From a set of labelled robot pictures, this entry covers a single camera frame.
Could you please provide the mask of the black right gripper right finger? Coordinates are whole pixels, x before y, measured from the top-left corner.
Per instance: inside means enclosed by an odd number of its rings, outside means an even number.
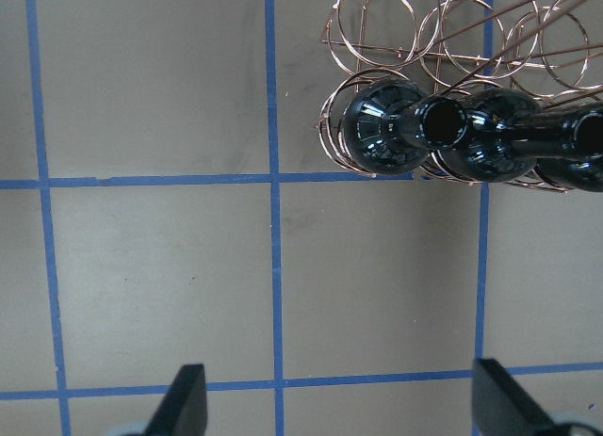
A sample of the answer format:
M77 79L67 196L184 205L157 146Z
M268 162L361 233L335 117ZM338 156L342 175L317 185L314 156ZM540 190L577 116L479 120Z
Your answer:
M557 425L495 359L472 364L471 414L481 435L555 435Z

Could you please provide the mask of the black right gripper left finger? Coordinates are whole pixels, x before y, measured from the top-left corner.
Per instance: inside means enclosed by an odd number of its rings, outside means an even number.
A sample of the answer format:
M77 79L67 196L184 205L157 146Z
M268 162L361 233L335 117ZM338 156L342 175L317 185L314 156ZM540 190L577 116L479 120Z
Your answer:
M179 369L143 434L204 436L207 424L204 365L185 364Z

